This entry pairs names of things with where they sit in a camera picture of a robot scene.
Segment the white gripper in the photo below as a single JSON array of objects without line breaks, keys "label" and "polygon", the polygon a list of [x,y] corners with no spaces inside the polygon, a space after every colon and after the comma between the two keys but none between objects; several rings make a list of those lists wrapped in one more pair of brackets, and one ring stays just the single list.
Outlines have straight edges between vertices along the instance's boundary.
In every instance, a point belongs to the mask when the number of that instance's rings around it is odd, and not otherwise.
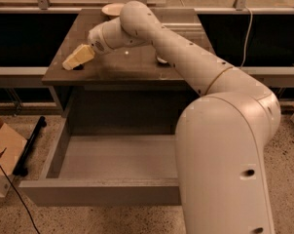
[{"label": "white gripper", "polygon": [[62,63],[62,67],[66,70],[72,70],[77,65],[84,64],[92,60],[95,53],[98,55],[106,55],[112,52],[104,40],[103,26],[97,25],[89,31],[88,35],[89,45],[81,44],[72,53],[74,58],[68,58]]}]

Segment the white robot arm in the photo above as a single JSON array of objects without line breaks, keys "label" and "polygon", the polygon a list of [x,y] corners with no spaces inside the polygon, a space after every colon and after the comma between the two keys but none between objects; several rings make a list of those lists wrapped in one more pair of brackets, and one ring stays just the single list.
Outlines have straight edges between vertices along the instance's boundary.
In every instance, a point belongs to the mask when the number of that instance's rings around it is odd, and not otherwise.
[{"label": "white robot arm", "polygon": [[152,45],[199,94],[175,130],[178,183],[187,234],[276,234],[264,148],[280,124],[265,85],[165,27],[138,1],[90,30],[63,62],[72,70],[122,47]]}]

